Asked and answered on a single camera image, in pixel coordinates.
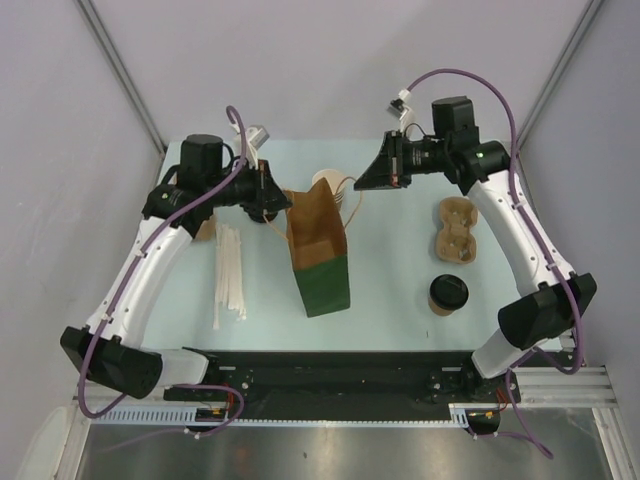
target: table surface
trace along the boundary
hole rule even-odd
[[[311,177],[336,168],[358,177],[375,158],[380,140],[278,141],[260,150],[282,188],[307,191]],[[169,146],[161,176],[179,162],[180,142]],[[408,189],[365,192],[347,229],[351,308],[315,318],[304,312],[286,242],[239,207],[216,210],[218,224],[240,231],[246,320],[221,308],[213,329],[215,239],[192,243],[178,259],[147,326],[143,346],[256,351],[474,350],[497,329],[498,310],[518,298],[509,264],[482,216],[473,228],[476,260],[443,262],[434,251],[441,227],[438,205],[459,196],[443,175],[416,176]],[[343,218],[356,205],[349,188]],[[279,214],[274,223],[286,229]],[[438,275],[462,278],[469,301],[449,317],[429,309],[428,288]],[[559,350],[558,340],[548,342]]]

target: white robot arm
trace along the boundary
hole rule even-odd
[[[399,98],[391,102],[391,108],[403,111],[406,106]],[[471,101],[467,97],[437,100],[432,113],[435,135],[412,141],[402,122],[399,130],[386,132],[378,157],[356,181],[355,189],[403,188],[411,184],[412,175],[440,172],[458,185],[486,218],[522,297],[498,312],[499,329],[472,354],[474,375],[493,379],[534,346],[571,329],[571,301],[576,300],[582,313],[595,294],[596,284],[590,274],[576,275],[558,253],[527,203],[517,175],[511,188],[511,160],[502,144],[480,143]],[[516,192],[517,203],[511,190]],[[525,223],[525,215],[530,225]],[[551,258],[545,256],[536,234]],[[568,298],[558,275],[574,298]]]
[[[60,339],[81,372],[82,386],[86,377],[144,398],[155,387],[202,381],[208,366],[205,356],[186,349],[147,351],[141,345],[168,273],[214,207],[240,205],[262,223],[291,206],[274,182],[269,163],[257,159],[257,149],[268,138],[266,130],[251,126],[247,132],[251,161],[236,165],[237,159],[231,158],[226,167],[221,138],[190,135],[183,141],[180,164],[149,194],[133,248],[104,301],[83,329],[67,327]],[[177,181],[169,184],[174,174]]]

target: white wall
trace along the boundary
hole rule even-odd
[[[0,15],[0,478],[68,404],[58,341],[113,281],[158,159],[69,0]]]
[[[587,355],[607,366],[640,454],[639,23],[637,0],[605,5],[523,161],[551,237],[598,283]]]
[[[438,67],[495,82],[521,123],[587,0],[95,0],[167,139],[226,134],[227,103],[273,138],[381,138],[388,102]],[[508,138],[500,104],[437,78],[414,106],[464,93],[485,138]]]

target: paper bag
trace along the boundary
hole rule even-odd
[[[329,183],[307,193],[293,192],[287,211],[291,263],[307,317],[351,306],[347,237]]]

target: black cup lid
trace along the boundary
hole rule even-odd
[[[438,307],[457,310],[469,300],[469,290],[462,279],[455,275],[440,275],[431,282],[429,296]]]

